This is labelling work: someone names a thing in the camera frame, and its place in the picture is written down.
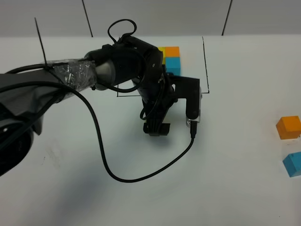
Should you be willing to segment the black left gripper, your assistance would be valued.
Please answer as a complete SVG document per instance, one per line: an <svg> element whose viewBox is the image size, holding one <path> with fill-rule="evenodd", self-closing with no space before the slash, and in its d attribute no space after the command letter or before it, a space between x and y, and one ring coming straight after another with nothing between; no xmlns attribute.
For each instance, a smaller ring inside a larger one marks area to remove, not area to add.
<svg viewBox="0 0 301 226"><path fill-rule="evenodd" d="M168 81L163 65L163 52L159 48L133 36L122 36L122 47L126 53L122 64L122 79L132 80L142 97L143 109L140 117L145 120L144 133L153 136L167 136L170 123L163 123L168 109L174 103L171 98L173 88Z"/></svg>

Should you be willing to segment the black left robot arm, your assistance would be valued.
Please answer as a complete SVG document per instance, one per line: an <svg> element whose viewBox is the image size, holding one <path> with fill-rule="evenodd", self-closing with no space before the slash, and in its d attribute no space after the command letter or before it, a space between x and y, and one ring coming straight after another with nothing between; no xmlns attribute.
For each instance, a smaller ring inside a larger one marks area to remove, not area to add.
<svg viewBox="0 0 301 226"><path fill-rule="evenodd" d="M162 122L177 102L163 66L163 53L130 34L84 58L59 60L13 69L0 76L0 172L5 174L28 154L33 135L42 132L44 113L82 90L110 89L133 82L143 101L144 127Z"/></svg>

